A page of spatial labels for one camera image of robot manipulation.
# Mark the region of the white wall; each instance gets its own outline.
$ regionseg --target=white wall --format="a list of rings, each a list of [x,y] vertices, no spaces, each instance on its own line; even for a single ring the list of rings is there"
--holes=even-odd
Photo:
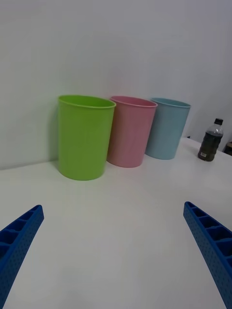
[[[57,157],[60,94],[189,102],[232,135],[231,0],[1,0],[0,168]]]

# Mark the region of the plastic cup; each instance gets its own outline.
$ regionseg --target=plastic cup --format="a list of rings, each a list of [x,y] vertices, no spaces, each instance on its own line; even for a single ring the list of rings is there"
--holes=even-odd
[[[76,95],[59,99],[59,171],[76,180],[104,172],[115,103]]]
[[[141,165],[156,103],[141,98],[111,97],[116,103],[107,161],[124,168]]]
[[[146,154],[157,159],[173,159],[189,114],[190,105],[166,98],[152,98],[158,103]]]

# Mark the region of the bottle cap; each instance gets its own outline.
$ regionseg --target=bottle cap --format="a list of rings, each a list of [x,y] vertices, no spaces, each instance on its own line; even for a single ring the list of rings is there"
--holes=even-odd
[[[216,125],[222,125],[222,123],[223,123],[223,119],[220,119],[220,118],[216,118],[215,119],[215,122],[214,122]]]

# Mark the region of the perforated blue plastic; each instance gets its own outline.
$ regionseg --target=perforated blue plastic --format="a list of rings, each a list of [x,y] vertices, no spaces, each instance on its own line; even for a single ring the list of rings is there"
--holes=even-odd
[[[190,202],[184,217],[227,309],[232,309],[232,232]]]
[[[37,205],[0,231],[0,309],[43,219]]]

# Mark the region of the plastic bottle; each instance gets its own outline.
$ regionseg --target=plastic bottle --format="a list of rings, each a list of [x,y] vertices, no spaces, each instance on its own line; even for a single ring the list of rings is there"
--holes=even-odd
[[[198,157],[201,160],[213,161],[223,136],[223,130],[221,127],[222,123],[222,119],[216,118],[214,125],[207,129],[202,145],[198,152]]]

